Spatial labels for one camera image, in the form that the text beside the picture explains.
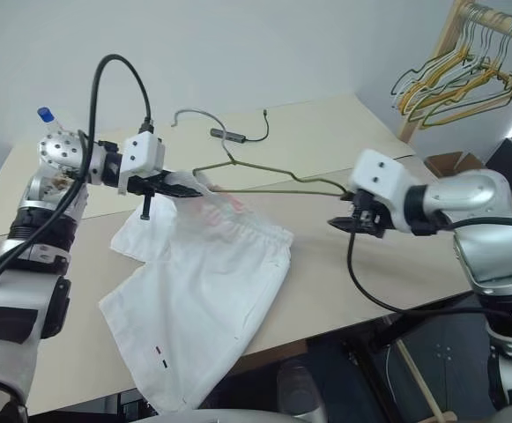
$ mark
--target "black cable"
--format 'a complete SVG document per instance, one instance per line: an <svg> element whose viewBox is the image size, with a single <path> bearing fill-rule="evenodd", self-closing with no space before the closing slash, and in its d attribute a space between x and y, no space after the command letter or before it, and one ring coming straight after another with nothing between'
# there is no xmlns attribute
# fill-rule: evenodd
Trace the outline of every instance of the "black cable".
<svg viewBox="0 0 512 423"><path fill-rule="evenodd" d="M82 131L78 131L79 139L81 141L81 146L84 154L82 158L81 169L78 173L78 177L75 179L74 183L71 184L71 187L60 200L58 206L56 207L56 210L54 211L54 213L52 213L52 215L46 221L46 223L39 227L31 236L29 236L17 247L10 249L9 251L0 255L0 275L13 260L19 258L19 256L24 251L26 251L26 249L31 244L37 241L42 236L42 234L44 234L52 225L54 225L54 223L63 215L63 213L70 206L71 202L79 194L79 190L81 189L81 187L85 184L87 176L89 174L89 167L91 166L91 158L93 156L93 144L95 141L95 128L97 122L97 98L99 93L100 77L107 63L114 60L123 62L130 69L132 75L134 75L134 78L136 79L138 86L140 87L140 91L142 92L142 96L144 97L146 117L144 119L143 126L146 124L149 126L152 125L152 111L150 109L150 101L148 99L148 94L145 90L142 79L138 75L136 69L134 69L134 66L132 66L132 64L127 59L117 54L107 55L103 57L97 65L95 74L93 76L93 83L91 88L91 101L89 106L89 129L87 144L85 144L85 134Z"/></svg>
<svg viewBox="0 0 512 423"><path fill-rule="evenodd" d="M405 308L398 308L395 306L391 306L386 302L383 302L377 298L375 298L371 293L369 293L359 282L355 273L353 271L352 265L352 255L353 255L353 244L355 243L355 233L357 230L357 219L353 223L353 228L350 235L350 243L347 249L347 270L350 273L350 277L352 278L355 287L363 294L368 300L372 301L374 304L381 308L385 308L393 313L399 313L401 315L411 315L416 317L434 317L438 315L496 315L498 317L503 317L512 321L512 315L505 311L493 310L490 308L477 308L477 307L458 307L458 308L439 308L437 310L412 310Z"/></svg>
<svg viewBox="0 0 512 423"><path fill-rule="evenodd" d="M451 231L458 229L459 227L470 226L470 225L505 225L512 226L512 218L472 218L459 220L458 222L451 223L444 227L444 229Z"/></svg>
<svg viewBox="0 0 512 423"><path fill-rule="evenodd" d="M258 143L260 141L264 141L270 135L270 123L267 120L267 110L266 109L263 110L263 119L265 120L265 128L266 128L265 135L261 138L256 138L256 139L246 138L245 141L248 141L250 143Z"/></svg>

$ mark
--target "cardboard box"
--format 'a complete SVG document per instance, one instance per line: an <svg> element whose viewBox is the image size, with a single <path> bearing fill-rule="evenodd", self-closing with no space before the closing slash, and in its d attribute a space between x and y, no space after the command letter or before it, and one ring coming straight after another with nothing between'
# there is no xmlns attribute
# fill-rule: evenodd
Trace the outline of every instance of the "cardboard box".
<svg viewBox="0 0 512 423"><path fill-rule="evenodd" d="M424 160L424 164L439 178L460 174L466 170L485 169L485 165L471 153L463 158L462 152L448 152L430 156Z"/></svg>

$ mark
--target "table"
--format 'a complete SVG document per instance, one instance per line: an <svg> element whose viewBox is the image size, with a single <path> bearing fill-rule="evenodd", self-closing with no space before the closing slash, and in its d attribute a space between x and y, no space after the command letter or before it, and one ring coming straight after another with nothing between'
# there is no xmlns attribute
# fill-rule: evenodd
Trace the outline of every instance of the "table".
<svg viewBox="0 0 512 423"><path fill-rule="evenodd" d="M421 160L404 163L423 180ZM328 174L338 181L349 170ZM292 188L294 182L273 185ZM241 194L241 201L295 235L292 267L246 353L361 323L386 314L353 287L345 267L348 235L326 221L347 214L335 197ZM98 301L139 265L108 246L130 213L84 219L72 248L71 305L63 331L43 341L28 398L31 414L104 397L134 387ZM364 286L399 307L413 307L460 293L467 281L452 249L451 234L416 238L387 233L382 240L359 235L355 271Z"/></svg>

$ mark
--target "blue cap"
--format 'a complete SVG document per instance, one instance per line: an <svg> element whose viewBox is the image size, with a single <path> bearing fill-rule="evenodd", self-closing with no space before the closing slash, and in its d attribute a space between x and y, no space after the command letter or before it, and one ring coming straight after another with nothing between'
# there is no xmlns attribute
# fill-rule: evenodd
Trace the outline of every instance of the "blue cap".
<svg viewBox="0 0 512 423"><path fill-rule="evenodd" d="M54 120L54 115L52 115L49 108L39 108L36 113L38 113L38 116L40 116L42 121L46 123Z"/></svg>

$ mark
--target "floor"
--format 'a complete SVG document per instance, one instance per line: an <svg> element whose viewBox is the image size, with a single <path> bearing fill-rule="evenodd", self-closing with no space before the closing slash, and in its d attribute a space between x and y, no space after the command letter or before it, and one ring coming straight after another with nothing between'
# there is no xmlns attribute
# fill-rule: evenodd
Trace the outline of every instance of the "floor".
<svg viewBox="0 0 512 423"><path fill-rule="evenodd" d="M475 300L471 297L458 305L475 305ZM386 421L359 367L348 357L340 342L344 337L358 331L362 334L363 328L358 326L310 339L308 353L296 358L315 378L326 404L330 423ZM439 317L406 336L404 342L443 411L451 410L464 420L481 420L493 413L493 406L486 393L488 337L483 317ZM376 353L373 360L385 379L387 350ZM276 375L280 364L273 363L226 378L207 397L204 406L276 411ZM426 401L400 356L392 348L388 370L396 403L404 421L415 422L430 417L432 414ZM127 392L122 396L123 404L131 403L126 408L127 421L136 418L138 414L150 412L144 408L144 403L134 402L137 398L140 396L136 392ZM140 413L137 412L138 405L142 407ZM72 412L116 410L116 400L112 397L69 409Z"/></svg>

